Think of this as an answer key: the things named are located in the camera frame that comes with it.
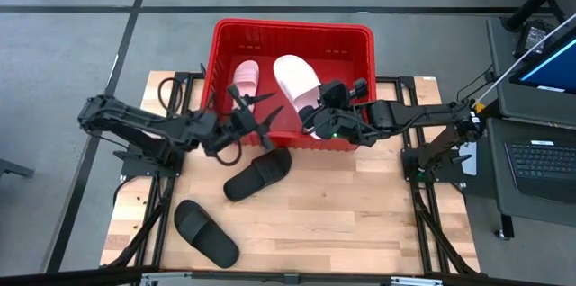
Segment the slipper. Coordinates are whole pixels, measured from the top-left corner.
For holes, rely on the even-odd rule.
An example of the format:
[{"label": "slipper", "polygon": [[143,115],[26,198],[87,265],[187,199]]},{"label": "slipper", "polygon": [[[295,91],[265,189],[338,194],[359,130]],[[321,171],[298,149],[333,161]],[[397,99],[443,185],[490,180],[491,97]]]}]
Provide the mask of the slipper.
[{"label": "slipper", "polygon": [[[304,59],[293,55],[281,56],[274,63],[274,76],[280,89],[299,116],[307,113],[306,111],[301,112],[301,110],[308,106],[313,109],[318,108],[321,82],[314,69]],[[311,135],[315,139],[320,139],[314,133]]]},{"label": "slipper", "polygon": [[255,192],[282,180],[290,171],[292,157],[287,148],[274,149],[252,160],[252,164],[224,184],[231,201],[242,201]]},{"label": "slipper", "polygon": [[[236,68],[234,71],[234,79],[232,82],[238,88],[240,96],[248,95],[250,97],[256,96],[256,90],[258,88],[258,75],[260,71],[256,61],[248,60],[244,61]],[[254,105],[248,106],[251,112],[254,111]]]},{"label": "slipper", "polygon": [[220,268],[230,268],[239,258],[238,246],[196,202],[185,200],[174,214],[176,230]]}]

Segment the desk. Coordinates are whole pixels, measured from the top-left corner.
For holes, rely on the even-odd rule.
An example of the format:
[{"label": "desk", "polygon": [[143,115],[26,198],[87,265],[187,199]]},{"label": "desk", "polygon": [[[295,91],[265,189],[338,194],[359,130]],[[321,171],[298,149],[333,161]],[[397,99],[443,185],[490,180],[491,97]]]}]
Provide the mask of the desk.
[{"label": "desk", "polygon": [[[512,52],[518,44],[519,33],[506,31],[500,19],[487,21],[490,53],[494,64],[494,73],[500,76],[516,62]],[[482,111],[490,117],[510,117],[539,122],[558,124],[576,124],[576,113],[567,112],[565,107],[550,107],[550,105],[573,105],[576,97],[572,94],[559,94],[525,85],[512,84],[509,79],[502,80],[496,86],[498,99]]]},{"label": "desk", "polygon": [[519,139],[561,140],[576,142],[573,130],[550,128],[542,125],[488,119],[490,154],[496,185],[496,201],[504,215],[537,219],[576,227],[576,205],[538,199],[516,190],[510,171],[504,142]]},{"label": "desk", "polygon": [[[157,100],[158,83],[173,75],[150,73],[142,109],[165,114]],[[440,103],[434,77],[416,77],[415,84],[420,104]],[[202,89],[203,80],[195,80],[190,109],[200,108]],[[169,96],[170,85],[165,90],[163,95]],[[377,94],[381,99],[396,99],[393,85],[378,84]],[[426,128],[426,139],[432,140],[442,129]],[[186,156],[175,183],[160,267],[221,271],[176,232],[173,211],[180,201],[192,199],[238,244],[240,258],[228,271],[423,273],[401,148],[401,136],[396,136],[352,153],[291,149],[291,172],[281,182],[237,203],[226,199],[222,185],[261,155],[261,148],[244,147],[242,160],[233,167],[219,165],[202,150],[195,150]],[[232,146],[222,152],[222,158],[232,159],[236,152]],[[149,177],[139,177],[119,192],[102,264],[115,259],[140,228],[149,187]],[[462,195],[450,184],[439,183],[435,188],[446,236],[465,261],[479,270]],[[155,238],[152,231],[145,263],[151,261]],[[434,238],[429,233],[427,240],[437,270]]]}]

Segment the black slide sandal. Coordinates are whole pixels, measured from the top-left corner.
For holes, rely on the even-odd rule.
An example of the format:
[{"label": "black slide sandal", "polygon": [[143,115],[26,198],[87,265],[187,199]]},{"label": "black slide sandal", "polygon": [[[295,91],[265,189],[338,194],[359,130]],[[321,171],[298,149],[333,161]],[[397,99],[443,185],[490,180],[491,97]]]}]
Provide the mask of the black slide sandal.
[{"label": "black slide sandal", "polygon": [[285,147],[274,149],[252,160],[252,164],[224,184],[231,201],[242,201],[255,192],[282,180],[290,171],[292,157]]},{"label": "black slide sandal", "polygon": [[238,246],[194,201],[178,204],[174,224],[181,237],[220,268],[230,268],[239,258]]}]

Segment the blue screen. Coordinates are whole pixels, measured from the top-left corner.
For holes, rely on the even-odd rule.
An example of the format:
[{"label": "blue screen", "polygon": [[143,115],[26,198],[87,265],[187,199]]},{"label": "blue screen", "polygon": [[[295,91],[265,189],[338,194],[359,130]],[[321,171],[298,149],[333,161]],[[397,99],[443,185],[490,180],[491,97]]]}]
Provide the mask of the blue screen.
[{"label": "blue screen", "polygon": [[550,55],[520,81],[576,91],[576,39]]}]

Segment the chair leg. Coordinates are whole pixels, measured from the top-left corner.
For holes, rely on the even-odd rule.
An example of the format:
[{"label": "chair leg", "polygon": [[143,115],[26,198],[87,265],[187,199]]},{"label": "chair leg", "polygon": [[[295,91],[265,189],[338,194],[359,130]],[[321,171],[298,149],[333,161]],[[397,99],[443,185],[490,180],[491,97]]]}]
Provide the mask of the chair leg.
[{"label": "chair leg", "polygon": [[512,224],[512,218],[508,215],[501,214],[502,219],[502,229],[495,231],[494,234],[500,240],[509,241],[514,237],[514,225]]},{"label": "chair leg", "polygon": [[15,163],[11,163],[10,161],[5,161],[2,159],[0,159],[0,170],[2,171],[1,174],[3,173],[18,174],[25,178],[32,178],[32,175],[34,174],[33,169],[29,169],[24,166],[17,165]]}]

